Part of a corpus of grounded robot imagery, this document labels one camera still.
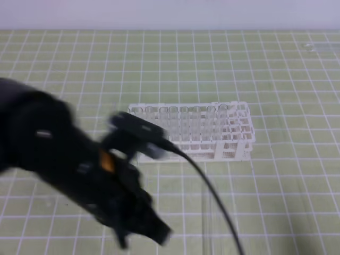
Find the test tube rack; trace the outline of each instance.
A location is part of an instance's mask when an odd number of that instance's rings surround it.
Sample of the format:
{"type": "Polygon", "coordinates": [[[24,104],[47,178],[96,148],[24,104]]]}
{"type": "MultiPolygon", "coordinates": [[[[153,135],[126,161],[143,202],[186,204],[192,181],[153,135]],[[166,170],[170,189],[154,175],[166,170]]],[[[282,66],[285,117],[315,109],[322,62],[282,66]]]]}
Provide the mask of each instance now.
{"type": "MultiPolygon", "coordinates": [[[[130,104],[128,111],[161,126],[169,140],[199,162],[250,160],[255,131],[246,102],[210,104],[130,104]]],[[[159,162],[145,155],[138,161],[159,162]]],[[[181,162],[167,154],[161,162],[181,162]]]]}

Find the black cable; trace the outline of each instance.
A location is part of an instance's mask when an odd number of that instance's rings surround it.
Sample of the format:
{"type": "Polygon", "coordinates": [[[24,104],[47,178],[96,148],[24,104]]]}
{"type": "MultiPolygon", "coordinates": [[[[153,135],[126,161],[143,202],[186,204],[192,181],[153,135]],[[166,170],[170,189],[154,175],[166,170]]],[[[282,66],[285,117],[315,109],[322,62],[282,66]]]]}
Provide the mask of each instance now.
{"type": "Polygon", "coordinates": [[[237,249],[239,251],[240,255],[245,255],[243,248],[242,248],[242,244],[240,242],[239,236],[237,234],[237,231],[233,225],[232,220],[230,219],[230,216],[227,212],[227,210],[224,208],[223,203],[220,199],[220,197],[218,196],[214,186],[212,185],[212,183],[209,181],[209,179],[207,178],[207,176],[204,174],[204,172],[202,171],[202,169],[200,169],[200,167],[196,164],[195,161],[193,161],[187,154],[185,154],[184,152],[182,152],[176,145],[174,145],[173,143],[169,142],[169,141],[165,141],[164,143],[162,143],[161,147],[165,150],[171,151],[183,158],[185,158],[198,172],[198,174],[202,177],[203,181],[206,183],[206,185],[208,186],[212,196],[214,197],[214,199],[216,200],[216,203],[218,205],[218,207],[220,208],[224,219],[226,220],[230,231],[232,232],[232,235],[234,237],[234,241],[235,244],[237,246],[237,249]]]}

